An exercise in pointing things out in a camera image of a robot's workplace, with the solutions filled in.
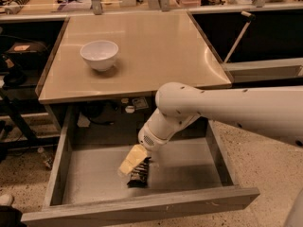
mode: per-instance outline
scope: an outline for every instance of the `bowl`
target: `bowl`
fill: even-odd
[[[85,44],[80,54],[93,69],[107,71],[116,62],[118,46],[110,41],[95,41]]]

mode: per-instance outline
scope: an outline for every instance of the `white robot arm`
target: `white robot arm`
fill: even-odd
[[[204,91],[171,82],[155,100],[157,109],[138,135],[148,151],[201,116],[303,146],[303,86]]]

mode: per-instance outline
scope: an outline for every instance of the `shoe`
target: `shoe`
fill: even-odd
[[[11,206],[14,201],[14,198],[11,194],[4,194],[0,196],[0,205],[2,206]]]

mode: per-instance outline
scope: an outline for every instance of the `open drawer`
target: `open drawer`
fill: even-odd
[[[26,213],[34,226],[106,226],[240,210],[258,195],[241,188],[214,123],[175,135],[152,154],[149,187],[128,188],[117,169],[136,143],[141,113],[120,113],[113,126],[77,126],[70,106],[41,212]]]

